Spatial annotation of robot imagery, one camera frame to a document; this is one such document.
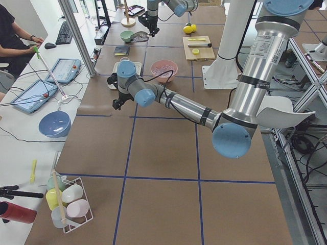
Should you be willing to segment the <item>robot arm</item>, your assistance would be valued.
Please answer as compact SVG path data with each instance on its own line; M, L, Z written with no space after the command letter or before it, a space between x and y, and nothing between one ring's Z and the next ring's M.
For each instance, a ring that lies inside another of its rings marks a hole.
M149 30L152 37L159 32L157 22L160 2L158 0L147 0L147 11L138 17L139 22ZM163 2L177 17L181 17L185 12L194 12L198 7L197 0L166 0Z
M296 36L311 1L264 1L255 23L254 43L243 68L237 56L252 18L255 1L232 1L216 60L204 68L206 89L229 89L234 96L227 108L216 112L167 88L151 84L137 74L127 59L108 78L119 92L113 107L132 100L142 107L153 102L173 109L184 118L208 127L214 149L227 158L239 158L250 149L258 126L284 129L298 125L309 113L297 113L285 97L269 96L271 79L290 38Z

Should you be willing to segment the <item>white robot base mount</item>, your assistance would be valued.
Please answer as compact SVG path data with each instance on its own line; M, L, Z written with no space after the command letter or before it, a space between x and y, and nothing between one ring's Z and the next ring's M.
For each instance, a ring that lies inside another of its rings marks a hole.
M238 85L237 56L242 47L256 1L230 2L216 60L203 66L205 89L234 89Z

